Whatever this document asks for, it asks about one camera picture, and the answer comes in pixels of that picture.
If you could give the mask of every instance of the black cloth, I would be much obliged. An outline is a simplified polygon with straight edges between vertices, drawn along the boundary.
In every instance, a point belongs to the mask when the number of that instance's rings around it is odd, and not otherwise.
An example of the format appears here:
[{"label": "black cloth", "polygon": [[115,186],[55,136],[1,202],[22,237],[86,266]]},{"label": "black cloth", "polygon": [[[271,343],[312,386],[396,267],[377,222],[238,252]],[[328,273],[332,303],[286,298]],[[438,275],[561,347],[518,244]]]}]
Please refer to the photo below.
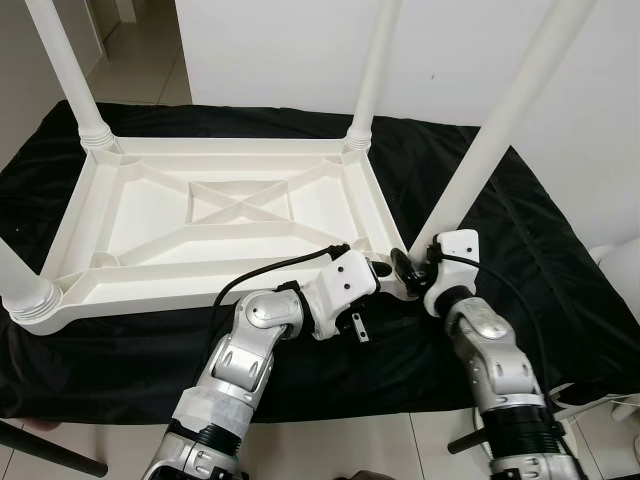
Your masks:
[{"label": "black cloth", "polygon": [[[289,109],[100,105],[122,137],[339,138],[351,118]],[[44,263],[82,168],[75,120],[58,104],[0,174],[0,237],[34,270]],[[370,159],[411,245],[476,128],[378,117]],[[553,159],[558,169],[562,158]],[[640,390],[640,327],[568,222],[510,149],[467,215],[481,259],[518,286],[544,335],[553,385]],[[516,329],[538,367],[522,307],[480,272],[478,294]],[[216,338],[231,311],[215,319]],[[301,338],[276,349],[256,421],[338,418],[472,404],[441,321],[388,295],[363,312],[372,341]],[[198,308],[77,320],[30,335],[0,309],[0,416],[105,423],[167,422],[197,369],[210,322]]]}]

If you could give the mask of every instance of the white wall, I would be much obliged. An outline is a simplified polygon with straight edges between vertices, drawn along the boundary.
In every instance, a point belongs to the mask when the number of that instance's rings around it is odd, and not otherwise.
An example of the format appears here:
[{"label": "white wall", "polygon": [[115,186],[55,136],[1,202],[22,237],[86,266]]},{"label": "white wall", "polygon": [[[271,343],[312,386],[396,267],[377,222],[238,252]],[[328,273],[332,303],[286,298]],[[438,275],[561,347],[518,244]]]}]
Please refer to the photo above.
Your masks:
[{"label": "white wall", "polygon": [[[101,51],[86,6],[78,0],[55,3],[80,66],[88,73]],[[24,1],[0,1],[0,169],[62,98]]]},{"label": "white wall", "polygon": [[[353,111],[372,0],[176,0],[194,103]],[[404,0],[380,115],[479,125],[550,0]],[[587,246],[637,236],[640,2],[601,0],[514,145]]]}]

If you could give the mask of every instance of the black pole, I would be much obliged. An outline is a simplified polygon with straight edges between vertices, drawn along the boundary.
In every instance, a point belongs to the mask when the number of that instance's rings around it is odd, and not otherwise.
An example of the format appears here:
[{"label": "black pole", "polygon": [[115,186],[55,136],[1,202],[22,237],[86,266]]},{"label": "black pole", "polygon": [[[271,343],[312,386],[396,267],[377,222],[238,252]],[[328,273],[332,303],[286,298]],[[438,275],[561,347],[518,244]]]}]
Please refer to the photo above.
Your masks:
[{"label": "black pole", "polygon": [[91,460],[5,422],[0,422],[0,444],[94,477],[104,477],[108,471],[104,463]]},{"label": "black pole", "polygon": [[455,455],[456,453],[464,452],[465,450],[475,447],[476,445],[480,445],[486,441],[487,434],[484,431],[484,428],[481,428],[480,430],[476,430],[475,432],[465,435],[458,440],[454,440],[447,445],[447,450],[449,450],[449,453]]}]

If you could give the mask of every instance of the tiled floor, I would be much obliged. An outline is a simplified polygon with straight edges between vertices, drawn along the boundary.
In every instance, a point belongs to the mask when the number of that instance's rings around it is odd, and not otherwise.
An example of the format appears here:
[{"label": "tiled floor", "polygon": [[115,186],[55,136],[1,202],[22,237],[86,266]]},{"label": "tiled floor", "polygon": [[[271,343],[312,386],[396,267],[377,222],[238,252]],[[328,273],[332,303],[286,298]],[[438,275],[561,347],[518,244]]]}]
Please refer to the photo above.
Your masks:
[{"label": "tiled floor", "polygon": [[[609,417],[611,408],[611,404],[597,407],[573,426],[578,455],[591,480],[640,473],[631,449],[640,433],[640,420],[616,423]],[[106,462],[107,480],[139,480],[164,429],[163,425],[64,424],[49,433],[34,433]],[[486,480],[489,470],[480,447],[456,456],[446,450],[448,442],[471,429],[470,410],[252,425],[240,451],[240,464],[253,480],[332,480],[361,469],[398,480]],[[90,478],[0,447],[2,472],[2,480]]]},{"label": "tiled floor", "polygon": [[[150,8],[138,25],[119,25],[105,42],[109,62],[91,75],[98,101],[191,103],[173,0],[148,2]],[[632,450],[640,420],[615,423],[609,417],[611,408],[611,404],[597,407],[573,426],[582,465],[591,479],[640,473]],[[479,447],[457,456],[446,451],[449,441],[471,430],[468,410],[253,425],[240,461],[254,480],[331,480],[360,469],[399,480],[487,479],[487,460]],[[161,425],[65,424],[36,434],[105,461],[107,479],[137,480],[163,432]],[[90,478],[1,446],[0,475],[0,480]]]}]

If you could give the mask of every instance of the black fabric cover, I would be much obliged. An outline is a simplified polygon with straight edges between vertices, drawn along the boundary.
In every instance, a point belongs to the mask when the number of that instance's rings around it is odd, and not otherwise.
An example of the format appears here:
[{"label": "black fabric cover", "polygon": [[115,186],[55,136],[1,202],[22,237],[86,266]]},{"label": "black fabric cover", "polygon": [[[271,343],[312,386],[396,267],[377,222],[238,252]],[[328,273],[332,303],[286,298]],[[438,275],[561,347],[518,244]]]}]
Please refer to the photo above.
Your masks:
[{"label": "black fabric cover", "polygon": [[[338,138],[350,117],[288,109],[100,105],[124,137]],[[477,129],[376,118],[370,158],[410,245]],[[46,258],[84,161],[65,102],[0,175],[0,237],[36,271]],[[563,168],[562,158],[553,159]],[[463,224],[481,258],[510,277],[542,325],[554,385],[585,392],[640,390],[640,327],[518,154],[510,150]],[[483,296],[515,327],[537,367],[521,306],[482,272]],[[257,421],[337,418],[472,404],[441,322],[417,303],[379,295],[363,317],[372,338],[282,342]],[[77,320],[32,336],[0,309],[0,416],[73,422],[167,422],[190,385],[210,310]],[[217,337],[230,310],[215,319]]]}]

